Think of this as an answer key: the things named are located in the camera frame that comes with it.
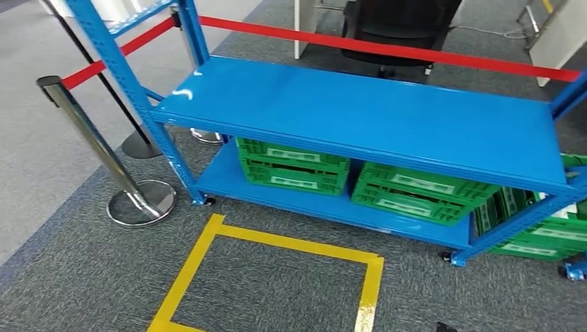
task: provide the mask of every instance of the chrome stanchion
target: chrome stanchion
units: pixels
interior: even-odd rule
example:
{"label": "chrome stanchion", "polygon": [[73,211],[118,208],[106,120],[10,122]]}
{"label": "chrome stanchion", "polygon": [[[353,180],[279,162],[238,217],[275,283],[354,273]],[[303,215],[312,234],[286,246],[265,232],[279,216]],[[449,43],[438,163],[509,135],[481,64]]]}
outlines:
{"label": "chrome stanchion", "polygon": [[[187,32],[181,26],[181,19],[179,18],[177,5],[171,6],[170,9],[171,9],[171,16],[173,17],[175,26],[177,28],[179,28],[179,30],[181,30],[181,37],[183,39],[183,44],[186,45],[186,49],[188,50],[188,55],[190,58],[190,63],[192,64],[192,68],[195,70],[198,67],[198,64],[197,64],[196,59],[194,58],[194,55],[192,54],[192,51],[190,49],[190,41],[188,39],[188,36],[186,35]],[[202,143],[220,145],[220,144],[223,144],[223,142],[224,142],[222,140],[222,135],[220,133],[214,133],[211,131],[205,131],[205,130],[200,130],[200,129],[195,129],[195,128],[190,128],[190,132],[192,133],[192,136],[194,138],[196,138],[198,141],[200,141]]]}
{"label": "chrome stanchion", "polygon": [[[65,30],[65,33],[69,36],[71,41],[75,44],[78,48],[80,53],[82,53],[83,57],[88,61],[89,64],[93,64],[94,60],[91,57],[90,53],[84,47],[84,44],[80,41],[78,36],[73,32],[73,29],[69,26],[67,21],[59,14],[55,6],[51,3],[50,0],[42,0],[45,6],[49,9],[49,11],[55,16],[61,27]],[[123,142],[122,148],[123,152],[132,158],[137,159],[146,159],[146,158],[153,158],[160,156],[162,154],[159,147],[154,143],[153,138],[149,134],[149,131],[140,126],[136,120],[133,118],[132,114],[126,107],[125,103],[120,99],[114,88],[108,82],[104,74],[98,73],[96,76],[100,79],[102,84],[108,93],[112,96],[118,107],[123,111],[127,119],[129,120],[130,124],[134,128],[134,132]]]}
{"label": "chrome stanchion", "polygon": [[63,110],[102,164],[123,190],[116,193],[107,206],[110,219],[127,227],[143,227],[165,218],[175,206],[175,190],[171,185],[148,180],[135,183],[106,140],[93,125],[82,107],[65,88],[59,76],[46,76],[37,84],[57,108]]}

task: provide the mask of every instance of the shelf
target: shelf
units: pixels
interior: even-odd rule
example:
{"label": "shelf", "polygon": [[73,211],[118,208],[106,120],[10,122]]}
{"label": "shelf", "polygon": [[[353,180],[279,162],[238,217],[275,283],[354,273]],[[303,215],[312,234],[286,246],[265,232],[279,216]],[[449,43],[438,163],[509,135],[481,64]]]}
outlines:
{"label": "shelf", "polygon": [[197,181],[198,190],[273,208],[337,221],[379,232],[436,243],[451,248],[469,247],[470,217],[444,227],[353,204],[345,192],[340,197],[284,190],[246,182],[234,142],[224,145]]}
{"label": "shelf", "polygon": [[549,105],[213,57],[153,117],[361,160],[559,194]]}

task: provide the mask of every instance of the white desk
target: white desk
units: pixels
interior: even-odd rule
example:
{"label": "white desk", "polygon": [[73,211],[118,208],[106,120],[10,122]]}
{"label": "white desk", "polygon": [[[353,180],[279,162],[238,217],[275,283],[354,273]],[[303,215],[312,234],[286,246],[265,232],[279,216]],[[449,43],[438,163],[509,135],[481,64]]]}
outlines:
{"label": "white desk", "polygon": [[[565,0],[551,14],[530,49],[532,63],[548,68],[563,68],[587,43],[587,1]],[[538,85],[550,79],[538,77]]]}

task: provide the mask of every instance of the stanchion post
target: stanchion post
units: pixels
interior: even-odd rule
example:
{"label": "stanchion post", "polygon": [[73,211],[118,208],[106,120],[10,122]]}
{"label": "stanchion post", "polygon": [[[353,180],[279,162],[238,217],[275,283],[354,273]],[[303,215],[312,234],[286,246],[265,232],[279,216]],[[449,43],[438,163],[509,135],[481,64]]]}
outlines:
{"label": "stanchion post", "polygon": [[[53,16],[59,21],[59,24],[65,30],[65,33],[69,36],[71,41],[75,44],[75,47],[78,48],[80,53],[82,53],[83,57],[89,64],[93,64],[94,60],[91,57],[88,50],[84,47],[78,36],[73,32],[73,29],[67,24],[67,21],[59,14],[55,6],[49,0],[43,0],[49,11],[53,14]],[[160,156],[161,150],[153,143],[153,139],[149,137],[148,132],[140,126],[128,108],[126,107],[125,103],[120,99],[110,82],[106,79],[104,74],[98,73],[98,78],[104,84],[108,93],[112,96],[118,107],[123,111],[127,119],[129,120],[130,124],[134,128],[134,133],[131,134],[123,143],[123,152],[132,158],[137,159],[146,159],[152,158],[156,156]]]}
{"label": "stanchion post", "polygon": [[135,183],[59,76],[41,77],[37,85],[57,108],[63,110],[122,187],[123,190],[115,194],[107,206],[108,216],[127,227],[143,227],[163,220],[175,205],[176,194],[171,185],[155,180]]}

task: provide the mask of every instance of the yellow floor tape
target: yellow floor tape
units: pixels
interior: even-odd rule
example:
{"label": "yellow floor tape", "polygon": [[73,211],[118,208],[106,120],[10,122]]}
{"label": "yellow floor tape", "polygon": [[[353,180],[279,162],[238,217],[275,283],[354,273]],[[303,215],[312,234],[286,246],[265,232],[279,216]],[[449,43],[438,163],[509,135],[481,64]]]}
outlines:
{"label": "yellow floor tape", "polygon": [[224,216],[220,214],[213,214],[210,217],[192,252],[179,271],[169,293],[167,293],[159,307],[159,311],[155,314],[148,332],[204,332],[193,327],[171,322],[171,319],[216,235],[367,264],[354,330],[355,332],[371,332],[375,318],[375,308],[377,307],[381,275],[383,274],[383,257],[371,252],[223,225],[223,220]]}
{"label": "yellow floor tape", "polygon": [[546,8],[548,14],[552,14],[554,9],[552,8],[552,3],[550,3],[550,0],[542,0],[542,3],[544,3],[544,8]]}

